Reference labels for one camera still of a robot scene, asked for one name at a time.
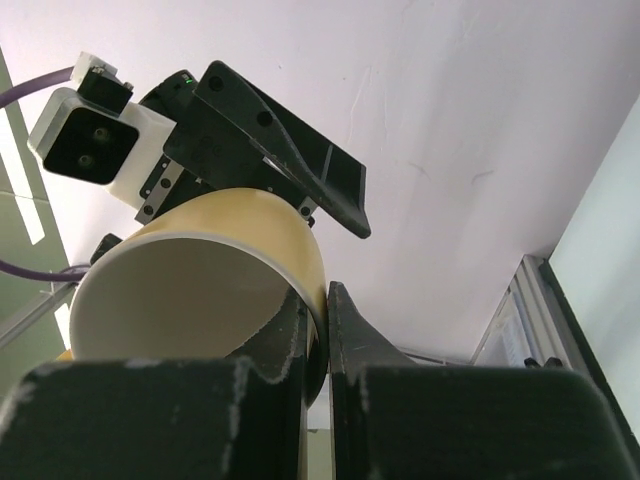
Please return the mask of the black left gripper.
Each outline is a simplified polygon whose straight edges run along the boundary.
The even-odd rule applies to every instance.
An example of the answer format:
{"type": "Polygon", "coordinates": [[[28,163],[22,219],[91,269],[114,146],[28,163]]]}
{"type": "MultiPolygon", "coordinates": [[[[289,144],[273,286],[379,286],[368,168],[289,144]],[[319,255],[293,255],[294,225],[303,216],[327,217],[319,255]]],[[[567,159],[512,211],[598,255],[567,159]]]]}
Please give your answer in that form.
{"type": "Polygon", "coordinates": [[[206,193],[243,187],[281,197],[309,225],[317,205],[357,237],[371,235],[365,165],[224,62],[212,62],[202,81],[197,88],[180,70],[139,102],[175,122],[140,187],[139,223],[206,193]],[[213,111],[190,112],[194,93],[213,111]]]}

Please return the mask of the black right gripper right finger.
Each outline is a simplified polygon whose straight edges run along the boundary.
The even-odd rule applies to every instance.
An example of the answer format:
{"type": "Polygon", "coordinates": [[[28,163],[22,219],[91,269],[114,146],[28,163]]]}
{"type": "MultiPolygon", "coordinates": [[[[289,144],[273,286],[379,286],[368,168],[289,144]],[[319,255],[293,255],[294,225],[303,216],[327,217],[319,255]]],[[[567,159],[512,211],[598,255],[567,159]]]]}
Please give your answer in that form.
{"type": "Polygon", "coordinates": [[[559,367],[418,364],[328,290],[338,479],[635,479],[603,394],[559,367]]]}

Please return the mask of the yellow mug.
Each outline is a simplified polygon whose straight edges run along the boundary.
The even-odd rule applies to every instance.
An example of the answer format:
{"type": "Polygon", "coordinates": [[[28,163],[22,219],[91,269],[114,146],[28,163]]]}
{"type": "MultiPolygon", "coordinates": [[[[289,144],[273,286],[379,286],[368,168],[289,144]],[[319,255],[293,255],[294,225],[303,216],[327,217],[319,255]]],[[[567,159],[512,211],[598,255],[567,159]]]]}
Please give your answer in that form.
{"type": "Polygon", "coordinates": [[[307,375],[314,400],[328,366],[328,321],[324,262],[311,228],[273,193],[207,193],[91,266],[70,307],[70,354],[76,361],[222,358],[262,329],[288,294],[314,322],[307,375]]]}

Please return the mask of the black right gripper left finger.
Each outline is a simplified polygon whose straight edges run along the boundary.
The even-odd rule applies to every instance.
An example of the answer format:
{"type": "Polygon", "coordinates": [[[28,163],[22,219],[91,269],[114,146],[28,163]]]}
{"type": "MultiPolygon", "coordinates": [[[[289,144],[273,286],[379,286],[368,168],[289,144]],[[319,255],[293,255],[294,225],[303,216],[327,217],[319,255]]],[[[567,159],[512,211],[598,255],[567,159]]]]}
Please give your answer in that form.
{"type": "Polygon", "coordinates": [[[1,409],[5,479],[303,479],[308,313],[289,292],[224,359],[59,361],[1,409]]]}

